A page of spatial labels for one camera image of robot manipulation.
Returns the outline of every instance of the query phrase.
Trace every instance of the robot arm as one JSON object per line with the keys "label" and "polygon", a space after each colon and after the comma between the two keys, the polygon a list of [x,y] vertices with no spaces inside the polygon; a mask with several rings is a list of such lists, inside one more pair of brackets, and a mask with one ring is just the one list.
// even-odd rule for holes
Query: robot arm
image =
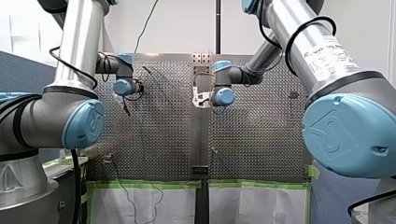
{"label": "robot arm", "polygon": [[[304,0],[243,1],[246,13],[261,14],[259,20],[272,29],[271,38],[285,50],[290,71],[308,93],[303,137],[313,157],[339,175],[396,175],[396,90],[380,73],[354,62],[333,36],[335,30],[321,23],[329,21],[335,29],[331,19],[318,17],[322,4],[320,0],[309,5]],[[232,84],[246,79],[259,84],[265,78],[262,71],[279,51],[264,43],[245,66],[217,62],[213,105],[233,103]]]}
{"label": "robot arm", "polygon": [[93,90],[93,74],[101,22],[109,7],[106,0],[69,0],[60,58],[73,68],[58,63],[55,79],[42,96],[0,94],[7,98],[0,100],[0,213],[53,192],[38,148],[89,147],[101,135],[104,107]]}

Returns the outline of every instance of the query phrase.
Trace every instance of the vertical pole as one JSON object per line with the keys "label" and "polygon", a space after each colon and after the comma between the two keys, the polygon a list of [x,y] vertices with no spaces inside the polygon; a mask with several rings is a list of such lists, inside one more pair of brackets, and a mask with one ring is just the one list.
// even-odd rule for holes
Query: vertical pole
{"label": "vertical pole", "polygon": [[216,0],[216,54],[221,54],[221,0]]}

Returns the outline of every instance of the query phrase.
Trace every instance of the wire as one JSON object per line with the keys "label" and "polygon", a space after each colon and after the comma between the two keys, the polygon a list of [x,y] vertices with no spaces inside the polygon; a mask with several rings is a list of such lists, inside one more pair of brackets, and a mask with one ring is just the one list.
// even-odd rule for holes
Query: wire
{"label": "wire", "polygon": [[7,118],[8,115],[10,115],[13,111],[15,111],[19,105],[33,101],[33,100],[39,100],[41,99],[41,95],[38,94],[28,94],[28,95],[22,95],[17,98],[11,99],[8,102],[3,103],[0,106],[0,115],[2,115],[5,111],[10,109],[12,106],[15,106],[14,108],[8,110],[8,112],[0,117],[0,124]]}
{"label": "wire", "polygon": [[71,149],[70,152],[72,153],[72,158],[73,158],[75,186],[76,186],[75,207],[74,207],[72,224],[78,224],[79,208],[81,206],[81,171],[79,169],[79,164],[78,164],[77,150]]}
{"label": "wire", "polygon": [[144,26],[144,28],[142,30],[142,33],[137,38],[136,47],[134,48],[134,53],[137,53],[137,48],[139,48],[140,38],[143,36],[143,34],[146,31],[146,28],[148,27],[149,19],[151,18],[151,15],[154,12],[155,7],[157,6],[157,3],[158,3],[158,0],[155,1],[154,6],[152,7],[150,13],[148,14],[148,18],[146,19],[146,23],[145,23],[145,26]]}
{"label": "wire", "polygon": [[128,117],[131,117],[131,112],[129,112],[128,105],[126,105],[125,98],[125,96],[122,96],[122,102],[124,104],[123,109],[125,110],[125,113],[128,115]]}
{"label": "wire", "polygon": [[203,72],[197,73],[197,74],[194,75],[194,81],[192,82],[192,86],[196,86],[197,85],[196,79],[197,79],[198,76],[213,77],[213,75],[209,74],[209,73],[203,73]]}
{"label": "wire", "polygon": [[306,28],[308,28],[310,25],[312,25],[315,21],[327,21],[331,26],[332,26],[332,35],[335,35],[337,32],[337,25],[335,24],[335,21],[332,20],[332,18],[325,17],[325,16],[318,16],[315,17],[314,19],[310,21],[306,21],[303,24],[301,24],[297,30],[290,36],[288,44],[286,45],[285,48],[285,62],[286,66],[289,68],[290,72],[297,76],[296,72],[294,71],[293,66],[291,65],[290,62],[290,52],[291,52],[291,47],[293,46],[294,40],[297,38],[298,34],[304,31]]}
{"label": "wire", "polygon": [[396,196],[396,189],[388,191],[388,192],[385,192],[385,193],[382,193],[382,194],[375,195],[375,196],[370,197],[370,198],[366,198],[366,199],[361,200],[360,202],[357,202],[357,203],[353,203],[352,205],[350,205],[347,208],[347,213],[349,214],[350,217],[352,217],[352,211],[356,207],[359,207],[359,206],[361,206],[361,205],[363,205],[365,203],[371,203],[371,202],[378,201],[378,200],[381,200],[381,199],[385,199],[385,198],[388,198],[388,197],[391,197],[391,196]]}
{"label": "wire", "polygon": [[107,77],[105,77],[105,74],[102,74],[102,81],[103,82],[108,82],[108,79],[110,78],[111,61],[110,61],[109,57],[106,54],[104,54],[103,52],[99,51],[99,54],[103,55],[103,60],[104,60],[104,62],[103,62],[103,70],[105,71],[105,74],[107,74]]}
{"label": "wire", "polygon": [[151,184],[151,186],[161,193],[161,198],[160,200],[158,200],[158,202],[154,204],[154,218],[151,221],[145,222],[145,224],[154,223],[155,219],[157,219],[158,216],[157,205],[163,201],[163,190],[157,188],[154,184]]}
{"label": "wire", "polygon": [[268,41],[270,44],[274,45],[275,47],[277,47],[279,49],[282,49],[282,47],[278,43],[274,42],[270,37],[268,37],[268,35],[262,29],[262,8],[263,8],[263,5],[264,5],[264,0],[261,0],[258,5],[259,13],[257,15],[257,17],[259,18],[260,33],[262,33],[262,36],[264,37],[264,39],[266,41]]}
{"label": "wire", "polygon": [[83,72],[83,71],[79,70],[79,69],[76,68],[75,66],[71,65],[70,63],[65,62],[65,61],[62,60],[60,57],[58,57],[53,51],[58,50],[58,49],[60,49],[60,48],[61,48],[61,47],[59,46],[59,47],[50,49],[50,50],[49,50],[50,56],[52,56],[52,57],[53,57],[54,59],[56,59],[58,62],[60,62],[60,63],[62,63],[62,64],[64,64],[64,65],[66,65],[67,67],[69,67],[70,69],[72,69],[73,72],[75,72],[76,74],[83,75],[84,77],[87,77],[87,78],[89,78],[90,80],[92,80],[92,81],[93,81],[93,87],[92,87],[92,89],[94,90],[94,89],[98,86],[98,81],[97,81],[93,76],[91,76],[90,74],[88,74],[88,73],[86,73],[86,72]]}
{"label": "wire", "polygon": [[119,166],[118,166],[114,161],[112,161],[111,163],[113,163],[114,170],[116,171],[117,181],[119,182],[120,187],[121,187],[121,188],[125,191],[125,193],[126,193],[126,199],[128,200],[128,202],[131,203],[132,207],[134,208],[134,224],[137,224],[137,210],[136,210],[136,204],[135,204],[134,201],[130,198],[129,191],[121,184]]}
{"label": "wire", "polygon": [[269,72],[269,71],[273,70],[274,68],[276,68],[280,64],[280,62],[282,61],[282,58],[283,58],[282,56],[283,56],[283,51],[280,52],[279,59],[277,60],[277,62],[272,67],[267,68],[264,72]]}

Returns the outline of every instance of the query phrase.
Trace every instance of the metal pegboard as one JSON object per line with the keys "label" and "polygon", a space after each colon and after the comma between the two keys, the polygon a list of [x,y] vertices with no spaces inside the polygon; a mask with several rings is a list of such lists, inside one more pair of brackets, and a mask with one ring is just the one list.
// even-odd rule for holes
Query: metal pegboard
{"label": "metal pegboard", "polygon": [[[120,178],[191,179],[191,167],[207,164],[208,158],[211,178],[307,178],[304,165],[311,157],[301,136],[305,92],[299,80],[281,63],[261,85],[233,85],[236,102],[215,115],[192,107],[193,67],[217,60],[240,64],[250,56],[203,55],[134,55],[134,77],[144,82],[145,94],[137,102],[127,102],[131,117],[114,101],[114,77],[100,81],[97,90],[106,107],[106,127],[92,149],[97,155],[90,163],[90,180],[116,177],[113,165],[103,163],[109,153],[114,153]],[[211,89],[210,78],[197,81],[200,91]],[[295,92],[298,97],[291,99]]]}
{"label": "metal pegboard", "polygon": [[[105,132],[92,151],[88,178],[116,177],[103,158],[113,153],[120,178],[183,180],[191,178],[191,55],[134,57],[134,78],[145,92],[135,102],[126,101],[131,117],[114,100],[115,78],[104,83],[97,76],[97,92],[106,107]],[[143,68],[146,66],[151,74]]]}
{"label": "metal pegboard", "polygon": [[[213,61],[230,60],[233,64],[249,59],[212,57]],[[221,115],[211,114],[210,177],[305,181],[304,166],[311,162],[311,156],[302,138],[306,93],[299,79],[282,60],[264,75],[260,85],[233,85],[233,89],[235,103]]]}

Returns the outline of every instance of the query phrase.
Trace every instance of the metal post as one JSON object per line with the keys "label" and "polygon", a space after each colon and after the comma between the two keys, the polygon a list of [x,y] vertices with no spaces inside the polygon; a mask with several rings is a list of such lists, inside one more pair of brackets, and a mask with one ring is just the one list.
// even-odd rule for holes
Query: metal post
{"label": "metal post", "polygon": [[[107,1],[96,0],[70,0],[67,6],[60,58],[92,76],[95,73],[102,19],[108,8]],[[92,91],[93,82],[58,63],[54,82],[50,86]]]}
{"label": "metal post", "polygon": [[221,0],[216,0],[216,54],[221,54]]}

